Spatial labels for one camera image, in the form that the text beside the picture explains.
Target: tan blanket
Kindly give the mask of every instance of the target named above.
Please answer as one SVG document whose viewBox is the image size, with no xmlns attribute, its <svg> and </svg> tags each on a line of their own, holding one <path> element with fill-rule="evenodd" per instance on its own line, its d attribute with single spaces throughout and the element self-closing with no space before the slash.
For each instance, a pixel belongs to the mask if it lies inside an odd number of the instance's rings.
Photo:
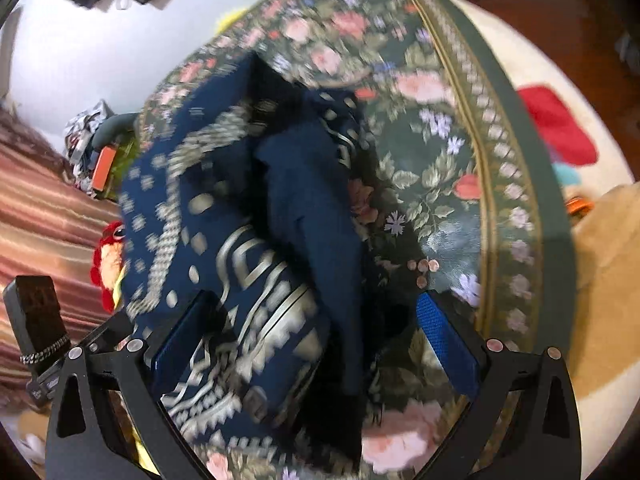
<svg viewBox="0 0 640 480">
<path fill-rule="evenodd" d="M 578 280 L 569 357 L 578 399 L 640 359 L 640 183 L 602 196 L 574 228 Z"/>
</svg>

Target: screw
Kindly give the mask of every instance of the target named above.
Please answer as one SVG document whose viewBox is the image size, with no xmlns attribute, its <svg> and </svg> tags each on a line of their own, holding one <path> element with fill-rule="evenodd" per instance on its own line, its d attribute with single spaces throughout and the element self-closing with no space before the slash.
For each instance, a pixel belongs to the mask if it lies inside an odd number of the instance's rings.
<svg viewBox="0 0 640 480">
<path fill-rule="evenodd" d="M 129 352 L 137 352 L 143 345 L 142 339 L 132 339 L 127 343 L 127 350 L 129 350 Z"/>
<path fill-rule="evenodd" d="M 504 349 L 504 345 L 502 341 L 498 339 L 489 339 L 486 342 L 486 347 L 491 350 L 491 352 L 502 352 Z"/>
<path fill-rule="evenodd" d="M 82 355 L 82 349 L 79 346 L 74 346 L 69 350 L 69 359 L 78 359 Z"/>
<path fill-rule="evenodd" d="M 549 348 L 547 348 L 546 353 L 552 359 L 559 359 L 562 357 L 562 353 L 555 346 L 550 346 Z"/>
</svg>

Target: red cloth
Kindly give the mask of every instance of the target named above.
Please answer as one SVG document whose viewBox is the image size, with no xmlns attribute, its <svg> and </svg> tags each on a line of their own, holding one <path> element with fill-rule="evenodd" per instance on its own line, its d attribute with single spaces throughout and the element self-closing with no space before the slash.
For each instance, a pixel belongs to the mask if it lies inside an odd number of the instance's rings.
<svg viewBox="0 0 640 480">
<path fill-rule="evenodd" d="M 585 166 L 598 161 L 596 147 L 555 92 L 545 86 L 530 86 L 519 89 L 518 94 L 540 137 L 556 150 L 563 162 Z"/>
</svg>

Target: blue pad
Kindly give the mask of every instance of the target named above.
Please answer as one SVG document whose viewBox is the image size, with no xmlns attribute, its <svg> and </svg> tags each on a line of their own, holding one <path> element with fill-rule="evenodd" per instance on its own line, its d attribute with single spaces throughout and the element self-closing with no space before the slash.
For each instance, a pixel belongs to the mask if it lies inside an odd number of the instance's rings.
<svg viewBox="0 0 640 480">
<path fill-rule="evenodd" d="M 420 328 L 457 393 L 474 399 L 479 388 L 478 363 L 465 343 L 427 293 L 418 297 L 415 313 Z"/>
</svg>

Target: stuffed toy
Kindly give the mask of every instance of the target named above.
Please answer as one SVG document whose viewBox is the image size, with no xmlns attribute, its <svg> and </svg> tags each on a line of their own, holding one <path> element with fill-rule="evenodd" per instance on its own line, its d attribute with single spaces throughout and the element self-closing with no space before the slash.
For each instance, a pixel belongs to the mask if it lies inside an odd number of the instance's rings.
<svg viewBox="0 0 640 480">
<path fill-rule="evenodd" d="M 102 291 L 102 307 L 113 312 L 113 289 L 122 271 L 122 250 L 124 248 L 124 224 L 112 222 L 102 232 L 102 238 L 94 251 L 94 265 L 91 268 L 91 281 Z"/>
</svg>

